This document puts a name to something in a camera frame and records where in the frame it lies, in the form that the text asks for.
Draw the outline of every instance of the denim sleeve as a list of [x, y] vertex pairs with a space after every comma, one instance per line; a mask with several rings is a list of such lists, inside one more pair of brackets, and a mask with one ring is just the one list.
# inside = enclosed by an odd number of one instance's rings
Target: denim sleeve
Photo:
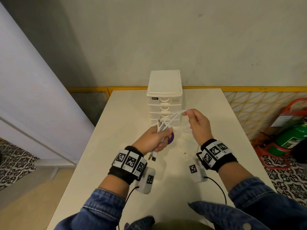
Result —
[[59, 222], [55, 230], [115, 230], [124, 207], [125, 201], [118, 195], [95, 189], [80, 212]]
[[270, 229], [307, 229], [307, 209], [275, 193], [259, 178], [248, 178], [233, 187], [228, 196], [236, 208], [255, 217]]

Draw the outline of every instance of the denim jacket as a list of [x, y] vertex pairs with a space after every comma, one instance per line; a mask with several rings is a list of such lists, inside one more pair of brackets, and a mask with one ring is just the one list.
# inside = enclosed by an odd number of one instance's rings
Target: denim jacket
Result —
[[[228, 196], [236, 208], [204, 201], [187, 205], [212, 222], [215, 229], [246, 229], [246, 226], [247, 229], [307, 229], [307, 209], [275, 193], [259, 178], [240, 182]], [[55, 229], [115, 230], [124, 207], [125, 201], [118, 195], [95, 189], [80, 212], [62, 220]], [[154, 223], [154, 218], [147, 216], [126, 224], [125, 230], [149, 229]]]

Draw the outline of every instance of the drawer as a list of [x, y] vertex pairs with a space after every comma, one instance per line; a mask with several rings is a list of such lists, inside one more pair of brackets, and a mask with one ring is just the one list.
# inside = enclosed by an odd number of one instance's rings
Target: drawer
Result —
[[[157, 119], [150, 119], [150, 124], [151, 125], [154, 125], [155, 123], [157, 123], [158, 122], [158, 120]], [[175, 127], [175, 126], [179, 126], [180, 125], [180, 119], [178, 119], [178, 120], [173, 120], [172, 122], [171, 122], [171, 124], [169, 125], [169, 127]]]
[[148, 104], [149, 112], [161, 112], [161, 111], [169, 111], [170, 113], [176, 113], [182, 110], [182, 104], [178, 105], [169, 105], [167, 103], [162, 103], [159, 105]]
[[182, 104], [182, 96], [177, 97], [147, 97], [148, 104], [162, 104], [168, 105]]
[[[167, 117], [169, 117], [173, 114], [174, 113], [168, 113], [168, 111], [162, 111], [160, 113], [149, 112], [149, 116], [150, 116], [151, 119], [163, 119], [163, 118], [166, 119]], [[174, 117], [175, 117], [174, 120], [178, 120], [178, 119], [180, 119], [181, 115], [182, 115], [182, 113], [177, 115], [176, 117], [172, 116], [172, 117], [169, 118], [169, 120], [173, 119]]]

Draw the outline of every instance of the person's left hand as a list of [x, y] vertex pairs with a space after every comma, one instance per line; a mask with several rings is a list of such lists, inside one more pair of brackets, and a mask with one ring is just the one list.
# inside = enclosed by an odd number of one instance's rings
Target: person's left hand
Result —
[[157, 130], [158, 126], [149, 128], [132, 146], [136, 147], [143, 155], [151, 151], [162, 151], [167, 146], [169, 137], [172, 136], [173, 128], [161, 132], [157, 132]]

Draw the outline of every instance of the hand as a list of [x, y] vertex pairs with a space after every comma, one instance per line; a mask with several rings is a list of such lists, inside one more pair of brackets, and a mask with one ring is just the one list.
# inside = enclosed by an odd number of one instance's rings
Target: hand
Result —
[[173, 129], [157, 132], [158, 126], [149, 128], [135, 143], [132, 144], [137, 150], [143, 155], [151, 151], [159, 152], [162, 151], [168, 144], [169, 137], [172, 136]]
[[202, 146], [209, 139], [213, 139], [210, 122], [206, 116], [196, 109], [187, 110], [182, 115], [189, 117], [192, 134], [199, 146]]

